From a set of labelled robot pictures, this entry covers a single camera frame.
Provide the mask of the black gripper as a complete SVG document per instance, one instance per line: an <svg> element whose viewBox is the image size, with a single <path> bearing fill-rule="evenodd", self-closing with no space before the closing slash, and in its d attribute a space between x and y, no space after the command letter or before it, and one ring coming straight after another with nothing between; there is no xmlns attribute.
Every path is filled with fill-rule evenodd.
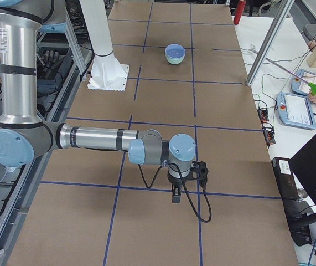
<svg viewBox="0 0 316 266"><path fill-rule="evenodd" d="M188 177L190 177L191 174L188 171L182 172L182 178L183 180L187 180ZM180 178L180 174L173 170L172 168L168 169L167 173L168 181L172 184L172 203L178 204L180 203L181 199L181 186L182 186L182 180Z"/></svg>

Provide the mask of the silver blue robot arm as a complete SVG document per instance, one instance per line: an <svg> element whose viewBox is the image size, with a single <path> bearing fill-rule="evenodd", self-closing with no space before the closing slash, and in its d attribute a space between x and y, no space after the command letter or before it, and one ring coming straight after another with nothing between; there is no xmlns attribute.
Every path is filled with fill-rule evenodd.
<svg viewBox="0 0 316 266"><path fill-rule="evenodd" d="M37 41L40 30L67 27L64 1L0 1L0 164L20 167L55 149L126 151L131 163L168 169L172 201L193 178L195 141L186 134L163 140L156 130L74 127L37 113Z"/></svg>

